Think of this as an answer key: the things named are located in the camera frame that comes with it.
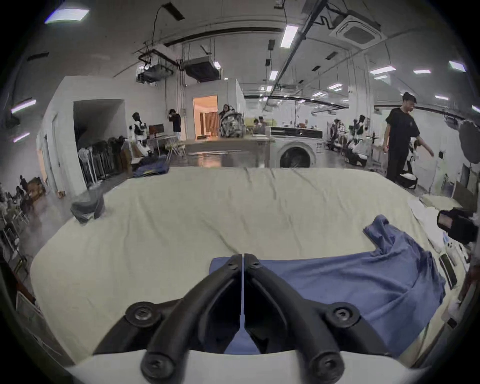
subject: table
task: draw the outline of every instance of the table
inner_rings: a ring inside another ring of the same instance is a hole
[[[175,134],[163,134],[157,137],[152,137],[147,139],[147,143],[150,145],[150,142],[156,142],[156,149],[158,151],[158,155],[160,156],[160,145],[158,144],[159,141],[166,140],[169,142],[176,141],[177,136]]]

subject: pipe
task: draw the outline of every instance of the pipe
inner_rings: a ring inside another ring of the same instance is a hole
[[[245,98],[245,99],[258,99],[259,96],[258,96],[258,95],[244,95],[244,98]],[[272,100],[291,100],[291,101],[299,101],[299,100],[304,99],[306,103],[326,105],[326,106],[329,106],[329,107],[331,107],[331,108],[335,107],[334,109],[347,109],[347,108],[348,108],[348,107],[345,107],[345,106],[339,105],[339,104],[332,104],[332,103],[328,103],[328,102],[326,102],[326,101],[320,101],[320,100],[309,100],[308,98],[302,98],[302,97],[271,96],[270,98],[271,98]]]
[[[164,46],[170,47],[171,45],[184,43],[186,41],[192,41],[197,39],[202,39],[211,36],[217,35],[228,35],[232,33],[250,33],[250,32],[272,32],[272,33],[281,33],[283,32],[282,28],[273,28],[273,27],[234,27],[234,28],[224,28],[224,29],[215,29],[213,31],[206,31],[201,33],[196,33],[193,35],[188,35],[181,37],[176,40],[171,40],[164,43]]]
[[[293,60],[293,57],[295,56],[295,53],[297,53],[297,50],[299,49],[301,42],[307,38],[308,31],[310,31],[310,28],[312,27],[313,23],[317,19],[320,12],[325,8],[327,3],[328,3],[328,0],[317,0],[317,3],[315,4],[312,12],[310,13],[309,18],[307,19],[307,22],[303,26],[302,31],[300,32],[300,35],[297,37],[297,40],[295,41],[295,45],[293,46],[292,50],[290,51],[290,54],[288,55],[287,61],[285,62],[282,70],[280,71],[280,75],[277,76],[276,78],[275,84],[272,87],[272,92],[268,96],[267,102],[272,97],[276,86],[280,82],[282,76],[285,74],[285,71],[287,70],[288,66]]]

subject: black device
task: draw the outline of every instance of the black device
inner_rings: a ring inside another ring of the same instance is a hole
[[[450,289],[452,289],[457,283],[457,279],[452,267],[452,263],[450,262],[450,259],[448,258],[448,255],[446,253],[440,256],[439,260],[440,260],[440,266],[442,267],[442,269],[445,272],[445,275],[447,276],[448,286],[450,287]]]
[[[440,211],[437,216],[437,225],[454,240],[462,244],[468,244],[477,239],[479,230],[470,219],[472,216],[473,212],[462,208]]]
[[[151,383],[179,383],[189,349],[223,353],[240,328],[261,353],[296,349],[311,383],[340,379],[340,351],[390,356],[382,339],[349,303],[304,299],[252,254],[233,255],[182,299],[132,304],[94,355],[146,349],[140,369]]]

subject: door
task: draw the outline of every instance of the door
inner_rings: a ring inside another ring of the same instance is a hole
[[[47,135],[45,135],[42,140],[42,153],[45,171],[47,172],[47,185],[54,193],[57,193],[57,184],[55,183],[55,178],[53,177],[52,163],[50,161],[50,154],[48,153]]]

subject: blue cloth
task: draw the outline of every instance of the blue cloth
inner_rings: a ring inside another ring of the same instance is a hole
[[[138,167],[137,170],[133,173],[133,177],[145,177],[153,175],[163,175],[167,173],[170,167],[163,160],[158,160],[152,164],[146,164],[141,167]]]
[[[331,304],[346,301],[383,339],[394,357],[415,340],[445,297],[445,279],[432,254],[379,215],[363,232],[374,252],[308,260],[261,260],[305,299]],[[209,273],[229,258],[212,260]],[[225,353],[258,353],[240,330]]]

